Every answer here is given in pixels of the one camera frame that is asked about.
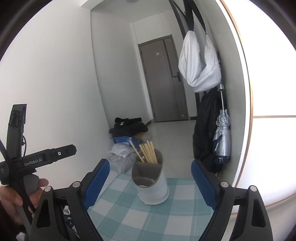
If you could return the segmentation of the person's left hand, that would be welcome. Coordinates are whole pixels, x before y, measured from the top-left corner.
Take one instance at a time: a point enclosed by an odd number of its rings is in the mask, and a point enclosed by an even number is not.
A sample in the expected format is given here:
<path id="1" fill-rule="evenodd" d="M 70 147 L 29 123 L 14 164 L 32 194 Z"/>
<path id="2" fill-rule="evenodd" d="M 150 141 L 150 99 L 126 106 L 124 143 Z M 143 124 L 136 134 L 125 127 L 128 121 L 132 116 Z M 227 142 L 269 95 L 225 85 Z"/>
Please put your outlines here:
<path id="1" fill-rule="evenodd" d="M 32 202 L 34 207 L 37 207 L 39 203 L 43 192 L 42 188 L 48 185 L 49 181 L 47 179 L 39 179 L 37 191 L 30 196 L 30 201 Z M 1 186 L 1 203 L 12 221 L 17 225 L 22 225 L 23 222 L 16 210 L 16 206 L 22 207 L 23 201 L 19 194 L 10 186 Z"/>

